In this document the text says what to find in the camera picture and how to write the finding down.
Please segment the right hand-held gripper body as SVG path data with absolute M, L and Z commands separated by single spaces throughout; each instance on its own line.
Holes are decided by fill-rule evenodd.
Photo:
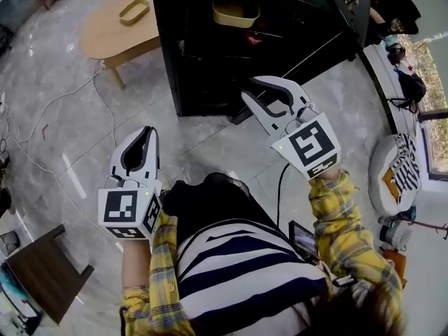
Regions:
M 341 160 L 341 146 L 327 116 L 315 112 L 310 106 L 299 110 L 271 148 L 308 181 Z

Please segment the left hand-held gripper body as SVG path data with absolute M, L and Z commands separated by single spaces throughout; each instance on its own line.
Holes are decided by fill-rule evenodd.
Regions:
M 117 239 L 151 239 L 162 210 L 157 179 L 143 183 L 116 175 L 98 190 L 98 224 Z

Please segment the black cabinet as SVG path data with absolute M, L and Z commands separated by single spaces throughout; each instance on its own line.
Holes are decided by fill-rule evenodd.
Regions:
M 250 116 L 243 89 L 267 97 L 250 78 L 273 75 L 307 83 L 363 49 L 370 0 L 219 0 L 258 4 L 248 29 L 217 24 L 214 0 L 153 0 L 178 116 Z M 246 33 L 262 39 L 252 46 Z

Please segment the person's left forearm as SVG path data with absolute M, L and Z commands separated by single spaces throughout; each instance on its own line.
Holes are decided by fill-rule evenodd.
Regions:
M 146 240 L 126 241 L 122 257 L 122 336 L 165 336 L 165 247 L 150 250 Z

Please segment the person's right forearm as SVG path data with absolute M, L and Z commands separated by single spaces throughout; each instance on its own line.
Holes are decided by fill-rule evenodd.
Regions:
M 339 170 L 335 180 L 315 178 L 310 186 L 315 240 L 330 271 L 338 277 L 351 275 L 369 281 L 388 294 L 401 296 L 403 287 L 396 271 L 375 250 L 372 233 L 361 220 L 354 199 L 356 187 L 348 171 Z

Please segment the white beanbag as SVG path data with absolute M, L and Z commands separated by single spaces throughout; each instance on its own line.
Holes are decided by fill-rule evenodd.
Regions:
M 398 189 L 393 174 L 389 167 L 397 154 L 397 147 L 394 135 L 387 136 L 380 140 L 374 148 L 369 164 L 369 196 L 373 207 L 380 216 L 395 216 L 401 212 L 409 210 L 417 196 L 421 186 L 420 182 L 417 190 L 405 191 L 398 199 Z

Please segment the person's black skirt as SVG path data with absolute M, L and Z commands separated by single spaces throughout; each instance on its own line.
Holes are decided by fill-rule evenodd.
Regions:
M 178 245 L 201 229 L 230 219 L 244 219 L 280 231 L 244 182 L 220 172 L 209 174 L 198 185 L 178 180 L 161 196 L 163 211 L 178 218 Z

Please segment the black phone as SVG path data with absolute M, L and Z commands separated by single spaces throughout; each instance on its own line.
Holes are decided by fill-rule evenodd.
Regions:
M 320 261 L 314 234 L 291 220 L 288 224 L 288 238 L 301 258 L 310 264 L 317 265 Z

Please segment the striped cloth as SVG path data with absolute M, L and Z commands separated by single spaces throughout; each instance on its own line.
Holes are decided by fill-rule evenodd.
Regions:
M 420 170 L 416 156 L 414 139 L 407 133 L 399 133 L 394 136 L 397 154 L 389 167 L 393 174 L 393 180 L 397 185 L 398 199 L 405 191 L 417 190 L 420 182 Z

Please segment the dark brown stool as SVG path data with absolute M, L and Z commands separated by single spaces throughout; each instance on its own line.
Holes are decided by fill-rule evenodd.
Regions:
M 56 241 L 64 232 L 58 225 L 6 259 L 8 269 L 57 325 L 95 270 L 87 265 L 79 272 L 73 266 Z

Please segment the small dark bag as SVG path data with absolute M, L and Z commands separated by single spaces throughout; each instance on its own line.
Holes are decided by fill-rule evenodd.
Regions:
M 406 49 L 399 43 L 386 46 L 386 52 L 389 62 L 392 65 L 398 65 L 406 56 Z

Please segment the black backpack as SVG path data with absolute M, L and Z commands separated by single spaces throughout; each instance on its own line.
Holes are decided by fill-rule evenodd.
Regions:
M 408 74 L 397 67 L 394 71 L 398 75 L 403 97 L 394 97 L 387 99 L 387 101 L 391 102 L 398 109 L 405 109 L 413 114 L 417 114 L 419 112 L 419 102 L 426 95 L 426 85 L 414 72 Z

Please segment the black mesh bin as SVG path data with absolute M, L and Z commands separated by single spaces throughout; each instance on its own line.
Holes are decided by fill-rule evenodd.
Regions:
M 6 257 L 18 248 L 20 248 L 20 239 L 17 232 L 10 231 L 0 234 L 0 252 L 2 252 Z

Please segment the oval wooden table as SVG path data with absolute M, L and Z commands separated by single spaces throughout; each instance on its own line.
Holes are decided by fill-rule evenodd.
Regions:
M 81 27 L 80 47 L 86 57 L 101 60 L 120 89 L 125 85 L 117 68 L 160 47 L 153 0 L 150 10 L 132 26 L 123 26 L 119 12 L 133 0 L 108 0 L 88 15 Z

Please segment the person's striped shirt torso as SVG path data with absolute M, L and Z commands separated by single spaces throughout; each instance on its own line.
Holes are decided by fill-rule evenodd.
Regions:
M 281 232 L 244 219 L 214 223 L 175 249 L 180 304 L 196 336 L 299 336 L 328 290 Z

